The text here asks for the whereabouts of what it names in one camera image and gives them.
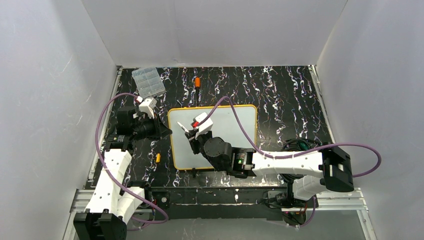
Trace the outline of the white orange marker pen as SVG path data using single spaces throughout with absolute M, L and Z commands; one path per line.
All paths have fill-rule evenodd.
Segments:
M 189 133 L 189 130 L 185 126 L 183 126 L 179 121 L 177 121 L 177 124 L 185 133 Z

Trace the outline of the yellow framed whiteboard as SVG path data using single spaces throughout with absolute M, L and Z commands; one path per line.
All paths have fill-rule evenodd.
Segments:
M 250 139 L 255 142 L 257 135 L 258 111 L 252 104 L 234 106 L 241 125 Z M 211 106 L 172 108 L 167 113 L 169 128 L 172 130 L 170 137 L 173 165 L 177 170 L 208 170 L 213 166 L 202 154 L 194 154 L 184 130 L 178 125 L 181 123 L 185 128 L 191 130 L 193 118 L 209 113 Z M 233 147 L 250 148 L 251 144 L 242 133 L 234 113 L 229 105 L 219 106 L 210 119 L 213 122 L 211 128 L 213 137 L 220 137 Z

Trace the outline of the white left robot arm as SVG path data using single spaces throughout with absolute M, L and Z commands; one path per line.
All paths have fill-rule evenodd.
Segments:
M 105 139 L 103 168 L 92 197 L 84 211 L 76 213 L 73 220 L 81 240 L 124 240 L 127 224 L 137 209 L 142 205 L 147 205 L 152 213 L 157 209 L 149 183 L 136 180 L 124 185 L 124 178 L 136 141 L 161 140 L 172 131 L 152 107 L 121 107 L 116 120 Z

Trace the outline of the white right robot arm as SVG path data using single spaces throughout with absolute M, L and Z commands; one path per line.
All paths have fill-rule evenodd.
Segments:
M 300 175 L 287 186 L 286 197 L 307 201 L 323 191 L 354 190 L 350 155 L 338 146 L 310 151 L 260 153 L 253 148 L 233 147 L 208 131 L 186 130 L 184 136 L 195 155 L 201 154 L 216 171 L 246 179 L 267 174 Z

